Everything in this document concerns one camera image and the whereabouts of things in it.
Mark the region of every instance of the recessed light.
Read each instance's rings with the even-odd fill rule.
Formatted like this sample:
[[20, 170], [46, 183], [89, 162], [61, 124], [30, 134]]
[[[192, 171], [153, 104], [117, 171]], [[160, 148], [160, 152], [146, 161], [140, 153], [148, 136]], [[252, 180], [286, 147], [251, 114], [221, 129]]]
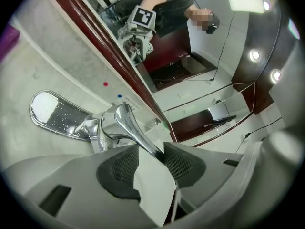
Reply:
[[269, 10], [270, 9], [269, 3], [264, 2], [264, 8], [265, 8], [265, 10]]
[[249, 57], [253, 62], [258, 62], [259, 61], [259, 52], [255, 49], [252, 49], [249, 53]]
[[263, 0], [263, 4], [264, 4], [265, 11], [268, 11], [268, 10], [271, 9], [271, 5], [270, 5], [269, 0]]
[[281, 72], [278, 69], [274, 69], [270, 72], [270, 80], [273, 84], [277, 84], [281, 79]]

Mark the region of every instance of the chrome faucet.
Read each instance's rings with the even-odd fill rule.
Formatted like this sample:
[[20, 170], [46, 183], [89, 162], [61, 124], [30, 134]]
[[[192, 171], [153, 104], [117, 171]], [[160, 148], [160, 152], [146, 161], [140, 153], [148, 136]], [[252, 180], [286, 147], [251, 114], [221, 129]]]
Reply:
[[30, 115], [44, 129], [91, 141], [95, 152], [116, 148], [120, 139], [130, 139], [164, 162], [163, 152], [140, 130], [128, 104], [112, 104], [106, 112], [92, 114], [46, 90], [33, 97]]
[[[148, 153], [164, 162], [163, 153], [158, 149], [140, 130], [132, 110], [128, 104], [110, 107], [101, 119], [102, 132], [111, 139], [127, 138], [133, 140]], [[117, 125], [119, 128], [109, 129], [107, 127]]]

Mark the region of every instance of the cable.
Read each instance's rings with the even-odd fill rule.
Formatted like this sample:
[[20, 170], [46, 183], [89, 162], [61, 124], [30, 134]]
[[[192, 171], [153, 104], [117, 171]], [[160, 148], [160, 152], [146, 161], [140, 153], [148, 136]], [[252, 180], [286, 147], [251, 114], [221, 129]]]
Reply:
[[252, 134], [252, 133], [254, 133], [254, 132], [257, 132], [257, 131], [259, 131], [259, 130], [265, 128], [265, 127], [268, 127], [268, 126], [270, 126], [270, 125], [273, 125], [275, 122], [279, 121], [280, 119], [282, 119], [282, 118], [278, 118], [276, 121], [272, 122], [271, 124], [266, 125], [266, 126], [264, 126], [264, 127], [262, 127], [262, 128], [259, 128], [259, 129], [255, 130], [255, 131], [251, 132], [250, 134]]
[[242, 140], [242, 143], [239, 145], [239, 147], [238, 147], [238, 149], [236, 150], [235, 153], [237, 153], [237, 151], [238, 151], [238, 150], [240, 149], [240, 147], [242, 146], [244, 140], [245, 140], [246, 138], [248, 138], [249, 135], [251, 135], [252, 133], [257, 132], [257, 131], [259, 131], [259, 130], [261, 130], [261, 129], [263, 129], [263, 128], [266, 128], [266, 127], [268, 127], [268, 126], [270, 126], [270, 125], [273, 125], [275, 122], [279, 121], [280, 119], [282, 119], [282, 118], [278, 118], [276, 121], [273, 121], [271, 124], [268, 124], [268, 125], [266, 125], [266, 126], [264, 126], [264, 127], [261, 127], [261, 128], [255, 130], [255, 131], [253, 131], [253, 132], [248, 133], [248, 134], [244, 137], [244, 139]]
[[184, 81], [190, 81], [190, 82], [211, 82], [210, 80], [188, 80], [188, 79], [184, 79]]
[[172, 216], [171, 216], [171, 223], [173, 223], [175, 221], [177, 209], [178, 209], [178, 191], [176, 189], [175, 200], [174, 200], [174, 204], [173, 204], [173, 212], [172, 212]]
[[218, 71], [218, 69], [219, 69], [219, 61], [220, 61], [220, 58], [221, 58], [221, 56], [222, 56], [222, 54], [223, 54], [223, 52], [224, 52], [224, 46], [225, 46], [225, 43], [226, 43], [226, 41], [227, 41], [227, 39], [228, 39], [228, 37], [229, 37], [229, 34], [230, 34], [231, 25], [232, 25], [232, 21], [233, 21], [234, 15], [235, 15], [235, 11], [234, 11], [234, 13], [233, 13], [233, 16], [232, 16], [232, 19], [231, 19], [231, 22], [230, 22], [228, 35], [227, 35], [227, 37], [225, 38], [224, 45], [223, 45], [223, 49], [221, 50], [221, 54], [220, 54], [219, 59], [218, 59], [218, 62], [217, 62], [217, 69], [216, 69], [215, 75], [214, 75], [214, 77], [211, 79], [211, 82], [212, 82], [213, 80], [215, 80], [215, 76], [216, 76], [217, 71]]
[[194, 2], [196, 3], [197, 7], [198, 7], [199, 9], [201, 9], [200, 6], [199, 6], [199, 4], [198, 4], [198, 2], [197, 2], [196, 0], [194, 0]]
[[231, 116], [230, 116], [230, 113], [229, 113], [229, 110], [228, 110], [228, 108], [227, 108], [227, 105], [225, 105], [225, 108], [227, 109], [227, 112], [228, 112], [229, 117], [231, 117]]
[[175, 79], [152, 79], [152, 81], [174, 81]]

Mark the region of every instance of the faucet handle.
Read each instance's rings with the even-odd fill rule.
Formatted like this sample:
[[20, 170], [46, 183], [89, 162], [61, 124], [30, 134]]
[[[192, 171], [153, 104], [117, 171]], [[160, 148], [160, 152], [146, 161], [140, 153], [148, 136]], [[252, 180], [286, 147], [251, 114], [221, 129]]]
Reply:
[[102, 116], [103, 132], [112, 139], [128, 138], [164, 163], [164, 153], [141, 131], [128, 104], [111, 106]]

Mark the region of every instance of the black mesh pad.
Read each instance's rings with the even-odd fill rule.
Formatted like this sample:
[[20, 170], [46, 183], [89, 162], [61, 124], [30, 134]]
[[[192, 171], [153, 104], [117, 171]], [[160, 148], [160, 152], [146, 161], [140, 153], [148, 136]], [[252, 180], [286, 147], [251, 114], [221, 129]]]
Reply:
[[200, 158], [185, 152], [171, 143], [164, 143], [165, 165], [179, 188], [194, 185], [205, 172], [205, 163]]
[[130, 145], [127, 150], [100, 164], [97, 169], [97, 178], [101, 186], [112, 195], [140, 201], [139, 191], [133, 189], [134, 173], [138, 166], [138, 145]]

